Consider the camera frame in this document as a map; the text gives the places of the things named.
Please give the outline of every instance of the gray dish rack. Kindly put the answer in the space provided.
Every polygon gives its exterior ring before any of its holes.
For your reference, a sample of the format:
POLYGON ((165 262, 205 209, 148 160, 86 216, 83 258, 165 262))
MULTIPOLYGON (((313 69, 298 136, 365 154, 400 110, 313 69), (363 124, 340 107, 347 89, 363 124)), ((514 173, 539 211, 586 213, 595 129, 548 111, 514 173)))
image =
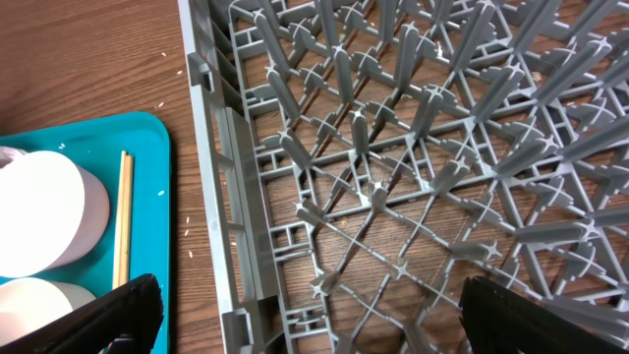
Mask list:
MULTIPOLYGON (((629 29, 601 35, 596 27, 611 13, 627 14, 629 5, 593 0, 574 23, 564 24, 557 20, 561 4, 314 0, 289 7, 281 0, 179 0, 226 353, 280 348, 294 353, 299 352, 298 340, 315 336, 327 337, 335 353, 361 351, 356 338, 370 316, 403 332, 400 348, 392 350, 440 352, 437 345, 427 344, 422 323, 437 303, 457 307, 457 294, 446 290, 456 263, 476 267, 559 316, 627 347, 629 260, 618 257, 609 238, 629 236, 623 229, 629 224, 629 206, 607 206, 615 196, 629 195, 629 29), (372 13, 377 24, 367 20, 372 13), (428 28, 418 29, 414 19, 428 28), (239 29, 238 22, 248 25, 239 29), (354 33, 373 38, 377 45, 352 52, 348 43, 354 33), (561 45, 536 53, 529 49, 537 36, 561 45), (391 72, 380 62, 386 50, 398 54, 391 72), (300 66, 306 53, 318 55, 320 63, 300 66), (266 82, 249 86, 244 62, 259 55, 269 58, 266 82), (604 68, 596 70, 601 62, 604 68), (414 75, 429 63, 447 69, 447 79, 418 86, 414 75), (301 96, 291 91, 290 80, 303 84, 301 96), (390 89, 384 101, 361 99, 360 89, 369 81, 390 89), (484 94, 475 96, 471 81, 484 83, 484 94), (314 117, 306 106, 321 92, 334 97, 337 106, 314 117), (587 100, 575 103, 584 95, 587 100), (396 113, 401 101, 417 104, 409 119, 396 113), (259 140, 255 121, 268 112, 278 112, 281 127, 259 140), (516 114, 521 119, 502 120, 516 114), (440 115, 451 119, 444 122, 440 115), (315 127, 312 144, 297 134, 300 125, 315 127), (391 129, 399 134, 378 137, 391 129), (449 132, 460 133, 460 138, 439 138, 449 132), (493 145, 496 137, 508 142, 505 151, 493 145), (330 141, 343 148, 322 153, 330 141), (404 152, 390 157, 385 152, 392 148, 404 152), (435 165, 432 148, 449 157, 435 165), (589 162, 589 156, 602 151, 611 151, 608 163, 589 162), (347 161, 342 170, 326 170, 340 161, 347 161), (388 170, 386 178, 373 173, 376 165, 388 170), (295 178, 299 196, 293 211, 298 220, 275 225, 265 185, 284 176, 295 178), (402 178, 410 179, 415 189, 392 195, 402 178), (591 196, 584 178, 597 184, 591 196), (315 192, 314 179, 331 184, 324 198, 315 192), (486 187, 477 199, 456 194, 479 184, 486 187), (521 214, 515 191, 537 196, 527 215, 521 214), (335 209, 342 196, 351 196, 356 204, 335 209), (419 217, 394 209, 421 198, 427 203, 419 217), (469 215, 454 240, 424 224, 436 201, 469 215), (569 217, 537 223, 550 207, 569 217), (353 234, 335 222, 360 213, 366 217, 353 234), (393 257, 372 248, 365 238, 377 215, 393 217, 412 230, 393 257), (506 252, 503 240, 470 238, 484 224, 509 236, 506 252), (305 240, 296 239, 297 229, 305 230, 305 240), (347 245, 334 267, 319 265, 315 238, 321 230, 347 245), (277 243, 280 233, 287 235, 287 245, 277 243), (431 280, 414 274, 405 257, 420 238, 448 255, 431 280), (372 262, 390 270, 371 297, 343 282, 343 271, 356 252, 369 254, 372 262), (555 281, 544 277, 540 252, 563 261, 555 281), (295 307, 288 301, 283 267, 296 258, 312 259, 314 305, 295 307), (518 276, 522 266, 529 281, 518 276), (593 276, 604 289, 561 296, 567 284, 583 276, 593 276), (412 321, 399 320, 378 303, 387 284, 401 278, 428 294, 412 321), (329 304, 333 292, 350 295, 364 308, 351 333, 334 327, 329 304), (269 309, 275 307, 281 326, 273 325, 269 309)), ((465 339, 458 348, 470 352, 465 339)))

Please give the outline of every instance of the wooden table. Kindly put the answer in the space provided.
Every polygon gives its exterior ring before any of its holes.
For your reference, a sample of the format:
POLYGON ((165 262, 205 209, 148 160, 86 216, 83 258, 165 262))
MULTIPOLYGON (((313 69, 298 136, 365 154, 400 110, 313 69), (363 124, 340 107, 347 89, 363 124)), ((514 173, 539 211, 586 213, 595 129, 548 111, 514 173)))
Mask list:
POLYGON ((172 346, 222 352, 177 2, 3 1, 0 24, 0 135, 135 110, 166 125, 177 183, 172 346))

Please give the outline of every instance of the pair of chopsticks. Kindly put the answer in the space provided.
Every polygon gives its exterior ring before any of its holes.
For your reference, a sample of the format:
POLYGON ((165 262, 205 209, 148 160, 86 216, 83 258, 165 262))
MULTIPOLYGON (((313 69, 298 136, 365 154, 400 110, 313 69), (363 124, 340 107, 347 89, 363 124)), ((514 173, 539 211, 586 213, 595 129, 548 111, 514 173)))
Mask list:
POLYGON ((134 179, 134 158, 122 151, 120 182, 116 212, 116 238, 114 241, 113 289, 129 281, 129 251, 131 248, 131 195, 134 179))

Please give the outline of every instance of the dish rack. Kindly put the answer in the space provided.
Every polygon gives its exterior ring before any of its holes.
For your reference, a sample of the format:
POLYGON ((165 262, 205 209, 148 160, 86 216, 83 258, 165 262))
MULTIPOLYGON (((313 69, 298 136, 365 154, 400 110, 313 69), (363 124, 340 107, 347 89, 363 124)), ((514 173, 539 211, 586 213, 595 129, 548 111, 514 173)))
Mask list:
POLYGON ((225 352, 471 352, 475 274, 626 348, 629 5, 289 3, 179 0, 225 352))

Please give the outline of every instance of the tray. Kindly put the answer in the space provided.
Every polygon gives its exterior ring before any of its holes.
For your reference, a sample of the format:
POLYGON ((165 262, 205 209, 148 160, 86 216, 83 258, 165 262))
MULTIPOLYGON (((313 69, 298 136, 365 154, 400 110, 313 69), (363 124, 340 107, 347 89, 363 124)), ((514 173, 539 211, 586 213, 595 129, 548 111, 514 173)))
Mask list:
MULTIPOLYGON (((131 274, 153 273, 164 301, 164 322, 153 353, 168 350, 170 249, 170 140, 153 115, 131 112, 82 123, 0 137, 0 146, 58 151, 105 186, 111 205, 105 233, 82 259, 35 277, 73 283, 101 296, 111 290, 120 152, 134 158, 131 274)), ((0 284, 9 281, 0 277, 0 284)))

